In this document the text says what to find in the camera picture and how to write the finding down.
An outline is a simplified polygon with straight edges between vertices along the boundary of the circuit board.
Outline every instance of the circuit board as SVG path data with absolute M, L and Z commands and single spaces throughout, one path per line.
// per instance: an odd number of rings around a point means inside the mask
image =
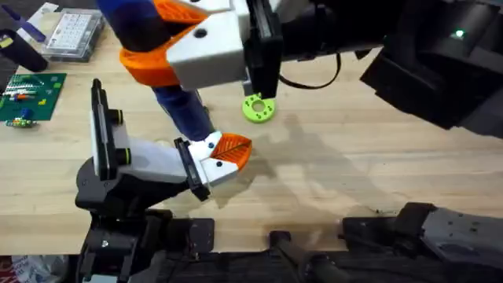
M 49 121 L 65 79 L 66 74 L 13 75 L 0 97 L 0 121 L 20 117 L 23 108 L 32 110 L 31 120 Z M 29 98 L 12 101 L 16 92 Z

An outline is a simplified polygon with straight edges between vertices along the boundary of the wooden surface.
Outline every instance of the wooden surface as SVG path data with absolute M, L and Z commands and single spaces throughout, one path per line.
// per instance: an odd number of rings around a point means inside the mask
M 75 176 L 90 156 L 93 78 L 124 111 L 130 135 L 165 144 L 178 137 L 118 50 L 107 29 L 89 64 L 52 64 L 47 72 L 68 73 L 53 119 L 33 130 L 0 127 L 0 255 L 79 251 L 90 217 L 74 205 Z M 215 219 L 217 251 L 265 248 L 278 229 L 308 248 L 343 248 L 335 239 L 344 216 L 393 214 L 407 201 L 503 217 L 503 143 L 441 130 L 381 101 L 358 81 L 375 54 L 363 61 L 345 54 L 340 77 L 323 90 L 280 85 L 277 115 L 265 124 L 243 117 L 239 84 L 202 90 L 214 124 L 251 138 L 253 155 L 210 200 L 183 193 L 157 207 Z M 335 70 L 326 57 L 284 64 L 283 74 L 319 84 Z

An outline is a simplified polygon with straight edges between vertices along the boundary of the green 3d-printed part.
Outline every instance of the green 3d-printed part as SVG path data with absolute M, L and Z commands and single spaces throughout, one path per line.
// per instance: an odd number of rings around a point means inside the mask
M 256 111 L 254 109 L 262 106 L 262 110 Z M 243 101 L 244 116 L 253 123 L 265 123 L 274 116 L 276 111 L 275 102 L 273 98 L 261 99 L 260 94 L 253 94 L 247 96 Z

